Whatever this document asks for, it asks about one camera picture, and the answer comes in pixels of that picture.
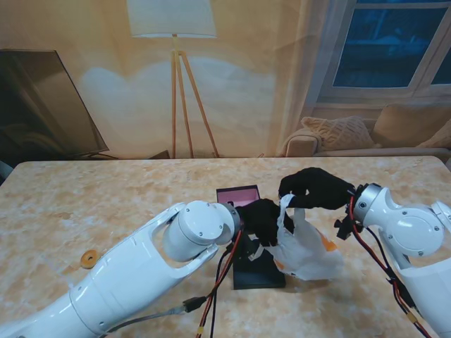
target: floor lamp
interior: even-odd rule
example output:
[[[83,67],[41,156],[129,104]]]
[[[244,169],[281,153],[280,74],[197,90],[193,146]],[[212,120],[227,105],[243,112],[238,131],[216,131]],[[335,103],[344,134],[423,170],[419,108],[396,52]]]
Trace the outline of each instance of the floor lamp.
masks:
[[[177,116],[177,80],[182,101],[183,118],[190,148],[190,157],[194,158],[190,123],[185,100],[185,87],[180,59],[182,60],[206,131],[209,134],[215,157],[219,157],[218,149],[211,132],[204,105],[199,95],[194,75],[186,52],[179,50],[178,38],[214,38],[216,28],[209,0],[128,0],[128,16],[130,29],[134,37],[170,37],[174,50],[171,52],[171,81],[172,81],[172,158],[175,158],[176,116]]]

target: table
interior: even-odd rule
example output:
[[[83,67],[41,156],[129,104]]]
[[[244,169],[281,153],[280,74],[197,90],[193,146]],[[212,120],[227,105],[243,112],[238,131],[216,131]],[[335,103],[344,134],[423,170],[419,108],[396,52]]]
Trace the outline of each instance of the table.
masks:
[[[66,293],[68,282],[87,273],[78,264],[86,250],[105,252],[168,206],[216,201],[217,188],[249,184],[259,186],[262,198],[277,200],[280,179],[311,166],[355,185],[387,186],[400,204],[436,199],[451,204],[451,173],[433,157],[23,163],[0,187],[0,323]],[[335,237],[333,223],[343,215],[343,210],[307,211],[307,219],[342,251],[342,277],[319,282],[287,277],[285,289],[233,291],[229,276],[218,293],[215,337],[420,337],[369,255],[355,239]],[[376,250],[369,236],[364,239]],[[450,253],[447,244],[440,255]],[[206,294],[219,256],[147,312]],[[113,337],[194,337],[201,314],[136,324]]]

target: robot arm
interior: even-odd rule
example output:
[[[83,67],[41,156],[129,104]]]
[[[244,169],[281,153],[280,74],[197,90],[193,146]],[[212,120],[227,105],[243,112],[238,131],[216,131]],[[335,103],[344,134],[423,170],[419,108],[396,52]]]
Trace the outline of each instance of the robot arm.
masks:
[[[440,201],[432,206],[400,206],[388,188],[377,184],[357,191],[355,219],[363,227],[378,226],[418,312],[440,337],[450,338],[451,258],[418,268],[409,257],[430,256],[442,246],[445,231],[451,231],[451,209]]]
[[[166,209],[110,249],[86,278],[44,310],[0,327],[0,338],[95,338],[144,310],[229,243],[240,217],[228,204],[193,201]],[[163,251],[153,243],[163,234]]]

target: white plastic bag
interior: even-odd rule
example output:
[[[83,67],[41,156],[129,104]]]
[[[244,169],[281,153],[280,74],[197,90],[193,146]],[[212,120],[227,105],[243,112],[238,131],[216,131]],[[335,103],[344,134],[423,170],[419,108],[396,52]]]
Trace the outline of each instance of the white plastic bag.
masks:
[[[280,200],[277,219],[277,246],[267,246],[277,268],[282,273],[301,280],[326,280],[337,277],[344,261],[337,246],[325,238],[312,224],[305,220],[305,210],[296,208],[293,216],[294,234],[283,226],[285,210],[294,195]]]

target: lampshade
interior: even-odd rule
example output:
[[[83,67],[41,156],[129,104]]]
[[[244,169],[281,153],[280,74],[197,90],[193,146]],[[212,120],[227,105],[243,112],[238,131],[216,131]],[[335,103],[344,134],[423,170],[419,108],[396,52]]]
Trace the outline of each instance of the lampshade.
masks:
[[[134,37],[216,37],[209,0],[127,0]]]

